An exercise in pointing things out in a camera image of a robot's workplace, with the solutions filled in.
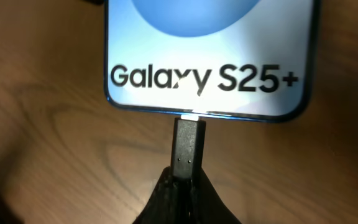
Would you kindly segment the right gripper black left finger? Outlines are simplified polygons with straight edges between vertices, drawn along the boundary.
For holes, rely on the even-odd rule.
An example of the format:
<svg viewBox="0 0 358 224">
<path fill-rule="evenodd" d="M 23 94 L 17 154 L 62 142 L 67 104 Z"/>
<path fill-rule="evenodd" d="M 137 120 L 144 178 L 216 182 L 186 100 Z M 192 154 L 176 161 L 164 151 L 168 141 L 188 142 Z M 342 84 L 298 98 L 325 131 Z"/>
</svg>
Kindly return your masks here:
<svg viewBox="0 0 358 224">
<path fill-rule="evenodd" d="M 170 167 L 164 168 L 148 202 L 133 224 L 185 223 L 183 190 L 183 185 L 172 176 Z"/>
</svg>

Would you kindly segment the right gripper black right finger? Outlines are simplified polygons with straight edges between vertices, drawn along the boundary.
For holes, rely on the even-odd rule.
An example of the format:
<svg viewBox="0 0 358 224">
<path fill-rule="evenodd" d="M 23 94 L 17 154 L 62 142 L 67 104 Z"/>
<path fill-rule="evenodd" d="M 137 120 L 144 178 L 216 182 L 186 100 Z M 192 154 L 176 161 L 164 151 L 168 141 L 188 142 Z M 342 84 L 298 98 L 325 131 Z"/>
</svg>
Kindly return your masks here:
<svg viewBox="0 0 358 224">
<path fill-rule="evenodd" d="M 195 224 L 241 224 L 228 209 L 214 189 L 203 169 L 192 182 L 190 191 L 191 223 Z"/>
</svg>

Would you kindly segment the blue Galaxy smartphone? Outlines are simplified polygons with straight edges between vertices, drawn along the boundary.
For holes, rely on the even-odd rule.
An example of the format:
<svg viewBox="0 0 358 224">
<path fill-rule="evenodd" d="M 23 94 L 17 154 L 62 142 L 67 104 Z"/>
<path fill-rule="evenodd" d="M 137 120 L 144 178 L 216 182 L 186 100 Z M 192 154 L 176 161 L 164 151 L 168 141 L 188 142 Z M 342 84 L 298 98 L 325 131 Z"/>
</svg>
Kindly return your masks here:
<svg viewBox="0 0 358 224">
<path fill-rule="evenodd" d="M 104 4 L 104 92 L 124 110 L 283 122 L 307 107 L 318 0 Z"/>
</svg>

